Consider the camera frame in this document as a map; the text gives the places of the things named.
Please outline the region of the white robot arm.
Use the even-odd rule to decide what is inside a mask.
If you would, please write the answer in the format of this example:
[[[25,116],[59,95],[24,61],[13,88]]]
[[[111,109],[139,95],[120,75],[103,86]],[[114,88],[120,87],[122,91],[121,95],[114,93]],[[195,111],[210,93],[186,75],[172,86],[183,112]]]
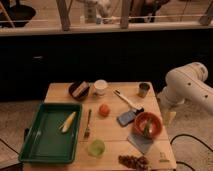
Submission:
[[[213,88],[205,84],[208,78],[206,66],[192,62],[170,70],[166,86],[157,95],[163,123],[169,125],[176,116],[174,107],[190,100],[213,115]]]

